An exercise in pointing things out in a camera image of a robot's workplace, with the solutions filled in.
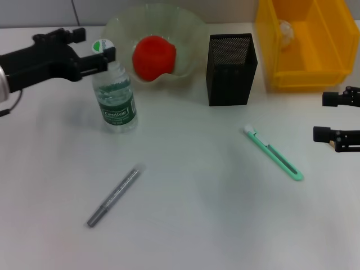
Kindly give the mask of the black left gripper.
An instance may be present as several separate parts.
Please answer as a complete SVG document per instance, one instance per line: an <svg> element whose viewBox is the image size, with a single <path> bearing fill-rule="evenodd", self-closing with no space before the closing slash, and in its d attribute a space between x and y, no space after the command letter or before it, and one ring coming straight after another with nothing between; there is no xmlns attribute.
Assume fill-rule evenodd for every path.
<svg viewBox="0 0 360 270"><path fill-rule="evenodd" d="M1 68L9 92L52 78L77 82L82 77L107 71L109 63L115 61L115 47L80 58L69 44L85 40L85 28L72 31L59 28L47 34L34 35L34 44L30 47L2 55Z"/></svg>

